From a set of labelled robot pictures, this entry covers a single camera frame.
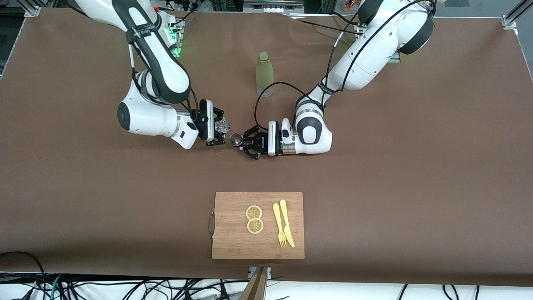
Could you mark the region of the grey power strip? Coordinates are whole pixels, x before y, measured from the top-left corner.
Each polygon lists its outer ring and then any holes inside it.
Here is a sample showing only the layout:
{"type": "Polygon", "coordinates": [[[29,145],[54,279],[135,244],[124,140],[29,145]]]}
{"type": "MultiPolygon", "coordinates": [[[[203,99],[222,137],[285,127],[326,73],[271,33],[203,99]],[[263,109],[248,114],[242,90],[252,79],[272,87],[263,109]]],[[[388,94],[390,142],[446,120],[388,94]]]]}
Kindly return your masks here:
{"type": "Polygon", "coordinates": [[[243,0],[243,12],[305,13],[304,0],[243,0]]]}

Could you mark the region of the brown table cover sheet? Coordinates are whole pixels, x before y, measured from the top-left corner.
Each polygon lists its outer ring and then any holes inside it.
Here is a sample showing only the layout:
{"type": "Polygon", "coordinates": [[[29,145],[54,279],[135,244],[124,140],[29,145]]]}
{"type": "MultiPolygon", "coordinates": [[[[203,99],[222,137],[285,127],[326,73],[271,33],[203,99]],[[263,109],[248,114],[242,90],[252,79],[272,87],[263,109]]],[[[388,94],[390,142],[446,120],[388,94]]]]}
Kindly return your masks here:
{"type": "Polygon", "coordinates": [[[497,18],[436,18],[428,43],[328,100],[331,151],[182,149],[117,121],[124,33],[65,8],[28,18],[0,80],[0,253],[46,272],[245,278],[213,260],[216,192],[303,193],[283,280],[533,285],[533,81],[497,18]]]}

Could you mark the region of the wooden post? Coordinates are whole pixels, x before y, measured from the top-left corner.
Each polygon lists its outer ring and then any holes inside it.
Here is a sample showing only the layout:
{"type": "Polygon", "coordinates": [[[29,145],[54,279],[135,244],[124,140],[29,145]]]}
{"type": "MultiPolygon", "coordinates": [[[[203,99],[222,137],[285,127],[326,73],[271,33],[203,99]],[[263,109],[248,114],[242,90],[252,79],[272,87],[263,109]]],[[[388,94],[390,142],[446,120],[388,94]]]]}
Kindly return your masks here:
{"type": "Polygon", "coordinates": [[[256,267],[239,300],[264,300],[269,275],[269,267],[256,267]]]}

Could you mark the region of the wooden cutting board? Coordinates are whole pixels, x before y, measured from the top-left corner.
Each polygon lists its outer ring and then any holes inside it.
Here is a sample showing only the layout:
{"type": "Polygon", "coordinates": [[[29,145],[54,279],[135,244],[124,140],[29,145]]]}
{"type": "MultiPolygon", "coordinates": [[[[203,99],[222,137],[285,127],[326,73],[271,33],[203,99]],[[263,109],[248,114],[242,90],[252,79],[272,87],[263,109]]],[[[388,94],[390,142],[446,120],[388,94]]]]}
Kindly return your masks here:
{"type": "MultiPolygon", "coordinates": [[[[212,258],[215,260],[302,260],[305,258],[304,205],[302,192],[217,192],[212,258]],[[288,222],[295,247],[280,247],[273,204],[286,201],[288,222]],[[264,228],[247,230],[246,209],[259,206],[264,228]]],[[[281,213],[282,228],[285,226],[281,213]]]]}

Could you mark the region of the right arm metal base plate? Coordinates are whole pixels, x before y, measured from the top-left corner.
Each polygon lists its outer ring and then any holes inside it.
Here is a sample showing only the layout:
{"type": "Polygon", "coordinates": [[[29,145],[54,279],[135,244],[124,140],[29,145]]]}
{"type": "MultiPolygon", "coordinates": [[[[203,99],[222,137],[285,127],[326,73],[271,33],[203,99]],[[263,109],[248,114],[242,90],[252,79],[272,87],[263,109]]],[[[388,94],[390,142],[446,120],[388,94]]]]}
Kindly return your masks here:
{"type": "Polygon", "coordinates": [[[185,21],[183,18],[169,15],[167,24],[167,35],[171,43],[169,49],[171,50],[172,55],[177,58],[181,55],[185,21]]]}

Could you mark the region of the yellow plastic fork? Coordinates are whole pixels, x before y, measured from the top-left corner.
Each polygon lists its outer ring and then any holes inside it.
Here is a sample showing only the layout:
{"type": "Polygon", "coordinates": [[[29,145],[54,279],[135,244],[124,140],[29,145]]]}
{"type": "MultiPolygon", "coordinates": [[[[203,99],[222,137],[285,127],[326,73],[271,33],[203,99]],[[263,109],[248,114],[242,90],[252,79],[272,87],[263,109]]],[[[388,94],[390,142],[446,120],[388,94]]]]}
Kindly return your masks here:
{"type": "Polygon", "coordinates": [[[273,212],[274,212],[274,217],[275,217],[275,220],[276,220],[276,225],[277,225],[277,228],[278,228],[279,245],[280,245],[280,247],[285,248],[285,247],[287,247],[287,238],[286,238],[285,232],[284,232],[284,230],[282,228],[281,211],[280,211],[280,206],[279,206],[278,203],[274,203],[273,204],[273,212]]]}

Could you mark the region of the aluminium frame corner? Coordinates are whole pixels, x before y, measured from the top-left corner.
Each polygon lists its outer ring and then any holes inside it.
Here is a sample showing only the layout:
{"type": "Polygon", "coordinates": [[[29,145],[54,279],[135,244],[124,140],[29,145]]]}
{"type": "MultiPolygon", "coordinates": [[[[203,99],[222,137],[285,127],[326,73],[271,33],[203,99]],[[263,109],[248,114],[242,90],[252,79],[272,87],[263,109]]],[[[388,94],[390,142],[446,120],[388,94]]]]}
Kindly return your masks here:
{"type": "Polygon", "coordinates": [[[533,8],[533,0],[520,0],[514,8],[501,17],[501,23],[504,29],[516,28],[516,21],[531,8],[533,8]]]}
{"type": "Polygon", "coordinates": [[[17,0],[21,7],[25,10],[25,17],[36,17],[42,6],[46,6],[41,0],[17,0]]]}

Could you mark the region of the green bottle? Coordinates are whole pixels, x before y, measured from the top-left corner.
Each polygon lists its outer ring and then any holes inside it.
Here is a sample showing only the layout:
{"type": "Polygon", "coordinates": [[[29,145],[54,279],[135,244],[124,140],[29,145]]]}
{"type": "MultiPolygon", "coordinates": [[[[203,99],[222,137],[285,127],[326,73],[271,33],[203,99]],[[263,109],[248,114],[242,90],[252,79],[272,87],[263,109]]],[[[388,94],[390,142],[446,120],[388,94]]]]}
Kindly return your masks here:
{"type": "Polygon", "coordinates": [[[270,97],[274,93],[274,88],[270,87],[274,83],[274,69],[267,52],[258,55],[256,65],[256,88],[257,93],[263,97],[270,97]]]}

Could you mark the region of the yellow plastic knife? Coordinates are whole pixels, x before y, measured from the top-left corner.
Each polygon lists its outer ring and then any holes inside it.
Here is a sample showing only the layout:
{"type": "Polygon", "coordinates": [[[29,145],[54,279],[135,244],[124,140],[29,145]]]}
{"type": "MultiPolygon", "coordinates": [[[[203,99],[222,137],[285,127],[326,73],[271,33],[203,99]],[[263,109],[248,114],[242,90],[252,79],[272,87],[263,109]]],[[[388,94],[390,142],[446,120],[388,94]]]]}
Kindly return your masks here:
{"type": "Polygon", "coordinates": [[[293,240],[293,237],[292,237],[292,233],[291,233],[291,228],[290,228],[290,225],[289,225],[289,222],[288,222],[287,203],[286,203],[286,201],[284,199],[281,199],[280,202],[279,202],[279,205],[280,205],[282,216],[283,216],[284,222],[285,222],[284,233],[285,233],[286,241],[288,242],[288,244],[291,247],[295,247],[295,243],[294,243],[294,240],[293,240]]]}

